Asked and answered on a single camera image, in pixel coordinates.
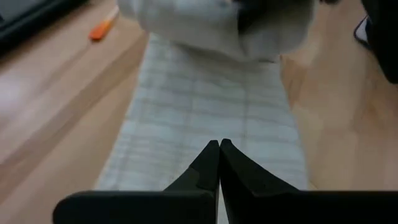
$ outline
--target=grid pattern fabric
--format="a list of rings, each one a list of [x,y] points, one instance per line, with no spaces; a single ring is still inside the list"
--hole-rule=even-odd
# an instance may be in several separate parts
[[[210,140],[229,138],[274,175],[307,188],[280,63],[238,63],[151,35],[101,190],[163,190]],[[219,223],[227,223],[220,198]]]

